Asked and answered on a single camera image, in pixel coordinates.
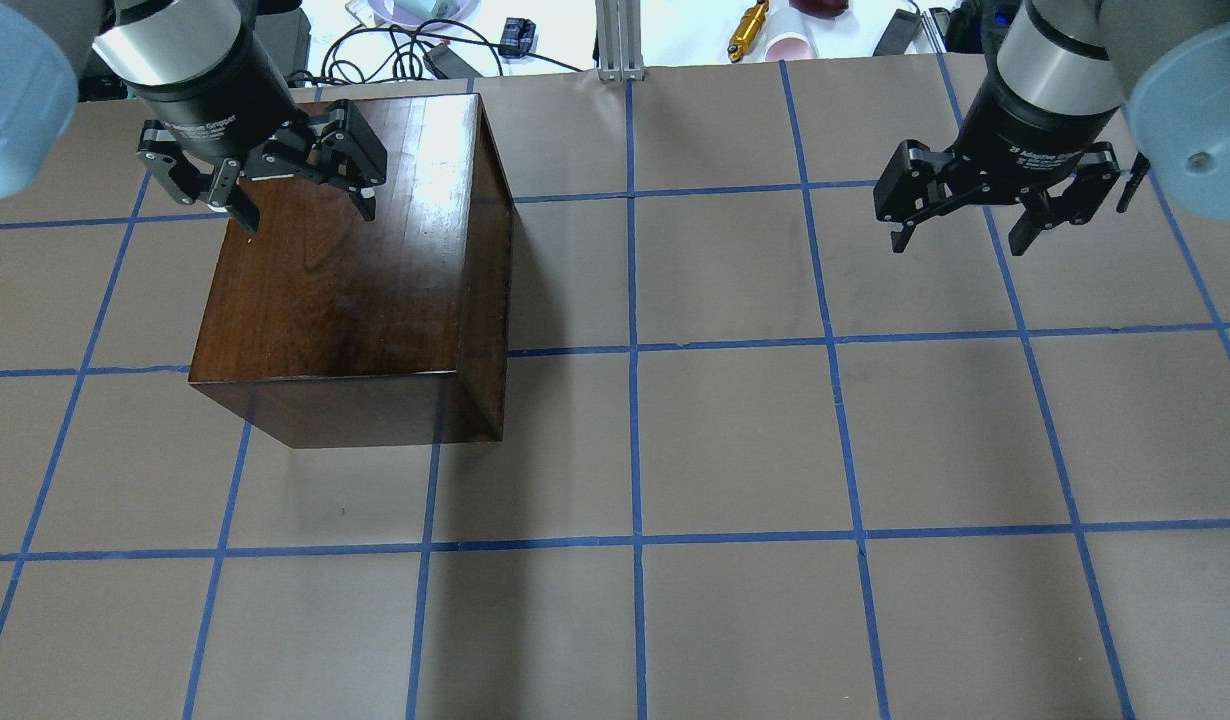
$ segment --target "yellow object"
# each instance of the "yellow object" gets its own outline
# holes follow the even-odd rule
[[[739,27],[729,37],[729,46],[726,47],[726,55],[731,63],[743,60],[744,55],[753,49],[756,33],[760,33],[766,23],[768,9],[770,9],[770,0],[756,0],[756,5],[744,10],[744,17],[739,18]]]

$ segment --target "wooden box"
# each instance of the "wooden box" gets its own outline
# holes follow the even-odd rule
[[[359,106],[387,148],[376,220],[246,183],[260,231],[228,223],[189,384],[289,447],[499,439],[515,214],[481,100]]]

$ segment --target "light blue joint cap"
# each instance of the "light blue joint cap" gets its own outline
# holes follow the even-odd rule
[[[1230,220],[1230,22],[1176,47],[1140,78],[1132,132],[1173,202]]]
[[[77,76],[63,50],[0,4],[0,199],[33,182],[76,105]]]

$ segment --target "black ring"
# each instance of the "black ring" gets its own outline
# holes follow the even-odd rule
[[[1025,7],[1037,32],[1041,32],[1041,36],[1046,37],[1052,44],[1063,47],[1064,50],[1069,50],[1074,55],[1081,55],[1091,60],[1108,60],[1108,50],[1105,50],[1103,47],[1091,46],[1090,42],[1081,42],[1059,32],[1059,28],[1053,26],[1048,18],[1041,17],[1039,10],[1037,10],[1037,6],[1031,0],[1025,4]]]

